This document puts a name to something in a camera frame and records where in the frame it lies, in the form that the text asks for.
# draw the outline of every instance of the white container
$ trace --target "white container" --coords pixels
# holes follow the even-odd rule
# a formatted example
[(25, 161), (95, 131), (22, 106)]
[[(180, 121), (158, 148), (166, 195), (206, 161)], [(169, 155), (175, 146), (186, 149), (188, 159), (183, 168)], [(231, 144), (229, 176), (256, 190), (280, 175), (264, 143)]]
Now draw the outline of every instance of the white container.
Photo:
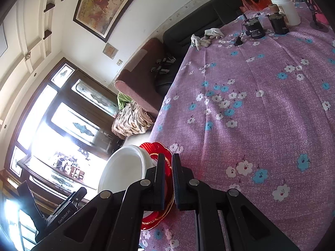
[(285, 14), (288, 20), (287, 25), (295, 26), (301, 23), (300, 17), (292, 0), (271, 0), (273, 4), (276, 4), (280, 12)]
[(149, 153), (143, 148), (134, 145), (121, 147), (108, 159), (98, 192), (126, 190), (132, 183), (144, 179), (146, 170), (154, 166)]

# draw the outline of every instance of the red plastic bag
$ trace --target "red plastic bag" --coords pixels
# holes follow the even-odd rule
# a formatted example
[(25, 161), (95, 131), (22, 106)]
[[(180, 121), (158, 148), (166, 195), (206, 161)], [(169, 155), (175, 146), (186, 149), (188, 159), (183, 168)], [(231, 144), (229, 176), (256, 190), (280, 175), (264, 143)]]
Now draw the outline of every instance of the red plastic bag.
[(254, 0), (242, 0), (243, 6), (240, 6), (242, 12), (246, 12), (248, 10), (251, 11), (260, 11), (266, 8), (269, 4), (272, 4), (271, 0), (259, 0), (256, 3)]

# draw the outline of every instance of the floor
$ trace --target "floor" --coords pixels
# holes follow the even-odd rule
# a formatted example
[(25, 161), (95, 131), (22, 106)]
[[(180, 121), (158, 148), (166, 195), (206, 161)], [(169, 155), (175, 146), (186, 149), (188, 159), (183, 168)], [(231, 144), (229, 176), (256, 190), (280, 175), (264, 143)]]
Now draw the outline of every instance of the floor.
[(143, 134), (131, 135), (126, 137), (122, 146), (126, 145), (136, 145), (140, 146), (142, 143), (147, 142), (149, 140), (151, 131), (146, 131)]

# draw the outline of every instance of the purple tablecloth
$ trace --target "purple tablecloth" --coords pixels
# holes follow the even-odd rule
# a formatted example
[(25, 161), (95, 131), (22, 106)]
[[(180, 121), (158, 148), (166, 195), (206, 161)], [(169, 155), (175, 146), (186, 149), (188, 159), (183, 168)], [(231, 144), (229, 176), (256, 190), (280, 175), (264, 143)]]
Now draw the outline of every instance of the purple tablecloth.
[[(152, 130), (183, 166), (211, 187), (239, 189), (302, 251), (311, 251), (334, 218), (335, 38), (302, 23), (276, 35), (190, 48)], [(195, 250), (193, 212), (175, 207), (141, 233), (147, 251)]]

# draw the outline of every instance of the white plastic bottle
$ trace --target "white plastic bottle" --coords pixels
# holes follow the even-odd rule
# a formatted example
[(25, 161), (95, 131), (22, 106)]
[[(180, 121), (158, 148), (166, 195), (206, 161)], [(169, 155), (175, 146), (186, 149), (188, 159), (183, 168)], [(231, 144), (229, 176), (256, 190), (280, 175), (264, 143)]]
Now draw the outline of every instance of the white plastic bottle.
[(288, 20), (287, 25), (295, 26), (301, 23), (300, 17), (292, 0), (271, 0), (273, 4), (276, 4), (280, 12), (285, 14)]

